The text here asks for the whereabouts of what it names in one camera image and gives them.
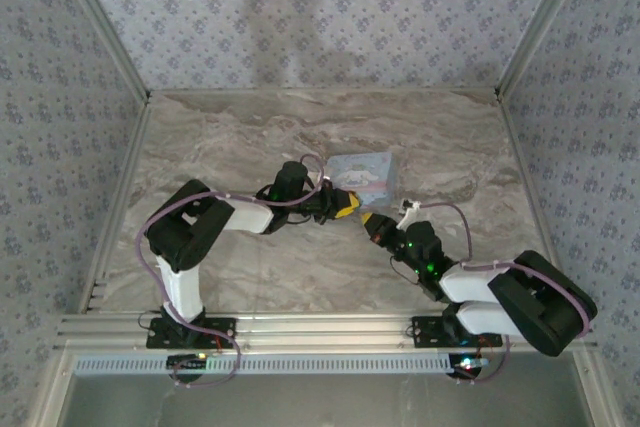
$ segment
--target wall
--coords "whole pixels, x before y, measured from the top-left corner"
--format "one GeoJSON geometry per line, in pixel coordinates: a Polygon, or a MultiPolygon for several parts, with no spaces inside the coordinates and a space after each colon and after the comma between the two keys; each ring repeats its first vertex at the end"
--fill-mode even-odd
{"type": "Polygon", "coordinates": [[[540,0],[100,0],[150,89],[493,86],[540,0]]]}
{"type": "Polygon", "coordinates": [[[0,425],[77,308],[138,106],[76,0],[0,0],[0,425]]]}
{"type": "Polygon", "coordinates": [[[639,0],[567,0],[509,99],[566,270],[640,425],[639,0]]]}

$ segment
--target small box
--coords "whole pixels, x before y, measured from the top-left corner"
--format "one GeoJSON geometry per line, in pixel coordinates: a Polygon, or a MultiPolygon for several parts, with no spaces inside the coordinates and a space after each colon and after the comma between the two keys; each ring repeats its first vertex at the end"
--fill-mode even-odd
{"type": "Polygon", "coordinates": [[[363,207],[391,205],[396,185],[391,152],[333,156],[327,161],[326,174],[334,186],[356,192],[363,207]]]}

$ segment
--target black mounting bracket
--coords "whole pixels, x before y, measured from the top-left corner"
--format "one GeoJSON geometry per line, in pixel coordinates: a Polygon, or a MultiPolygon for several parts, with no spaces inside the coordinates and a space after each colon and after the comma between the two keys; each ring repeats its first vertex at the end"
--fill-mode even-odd
{"type": "MultiPolygon", "coordinates": [[[[219,330],[226,333],[229,337],[235,338],[237,319],[230,317],[202,317],[198,321],[198,326],[205,329],[219,330]]],[[[187,341],[181,336],[179,331],[166,318],[156,317],[151,320],[149,325],[149,333],[147,334],[147,349],[163,349],[163,350],[213,350],[218,349],[231,350],[233,346],[231,342],[222,337],[216,339],[213,336],[199,334],[189,338],[187,341]]]]}
{"type": "Polygon", "coordinates": [[[465,332],[462,335],[453,336],[447,329],[445,319],[441,316],[412,317],[407,334],[410,332],[416,349],[456,347],[477,349],[502,346],[502,336],[496,334],[473,335],[465,332]]]}

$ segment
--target patterned wallpaper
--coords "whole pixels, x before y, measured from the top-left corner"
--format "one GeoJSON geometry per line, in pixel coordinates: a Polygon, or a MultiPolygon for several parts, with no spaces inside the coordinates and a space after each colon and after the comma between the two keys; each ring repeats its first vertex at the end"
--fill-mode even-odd
{"type": "Polygon", "coordinates": [[[100,0],[147,88],[495,85],[540,0],[100,0]]]}
{"type": "Polygon", "coordinates": [[[75,310],[138,106],[76,0],[0,0],[0,426],[75,310]]]}
{"type": "Polygon", "coordinates": [[[567,0],[508,103],[564,267],[640,425],[640,0],[567,0]]]}

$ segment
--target marble floor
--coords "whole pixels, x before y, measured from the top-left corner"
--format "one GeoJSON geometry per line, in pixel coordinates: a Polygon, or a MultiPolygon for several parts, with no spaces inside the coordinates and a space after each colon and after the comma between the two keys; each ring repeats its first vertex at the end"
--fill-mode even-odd
{"type": "MultiPolygon", "coordinates": [[[[480,98],[439,91],[191,92],[155,94],[151,108],[102,311],[159,306],[133,239],[184,182],[196,177],[212,189],[255,193],[284,161],[307,152],[328,158],[391,151],[399,164],[396,197],[458,204],[471,224],[475,260],[541,249],[500,110],[480,98]]],[[[424,217],[445,252],[465,254],[455,211],[437,208],[424,217]]],[[[389,255],[368,240],[357,216],[270,236],[223,232],[202,264],[201,293],[209,312],[434,308],[391,270],[389,255]]]]}

